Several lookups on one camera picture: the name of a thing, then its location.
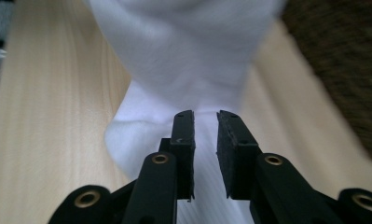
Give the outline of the white sock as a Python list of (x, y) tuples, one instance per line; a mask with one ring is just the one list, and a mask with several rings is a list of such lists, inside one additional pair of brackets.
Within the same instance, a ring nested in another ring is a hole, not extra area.
[(227, 199), (215, 155), (220, 110), (237, 112), (266, 31), (285, 0), (83, 0), (131, 76), (105, 131), (130, 179), (170, 136), (175, 114), (195, 115), (195, 194), (178, 224), (252, 224), (247, 203)]

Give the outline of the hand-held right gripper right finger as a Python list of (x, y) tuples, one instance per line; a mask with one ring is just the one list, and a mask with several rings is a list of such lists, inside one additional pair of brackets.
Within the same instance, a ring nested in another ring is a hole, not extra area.
[(233, 200), (249, 200), (255, 180), (255, 159), (261, 150), (240, 116), (220, 110), (217, 119), (216, 155), (226, 195)]

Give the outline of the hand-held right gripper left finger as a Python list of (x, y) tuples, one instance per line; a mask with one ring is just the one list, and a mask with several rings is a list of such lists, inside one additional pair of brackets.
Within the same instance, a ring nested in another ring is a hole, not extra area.
[(178, 200), (195, 198), (195, 149), (194, 112), (192, 110), (179, 112), (173, 118), (171, 137), (162, 138), (158, 149), (171, 153), (176, 158)]

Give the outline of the brown wicker basket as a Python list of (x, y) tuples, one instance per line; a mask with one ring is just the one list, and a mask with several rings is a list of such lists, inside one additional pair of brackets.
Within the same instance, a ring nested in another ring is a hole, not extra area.
[(287, 0), (282, 20), (372, 159), (372, 0)]

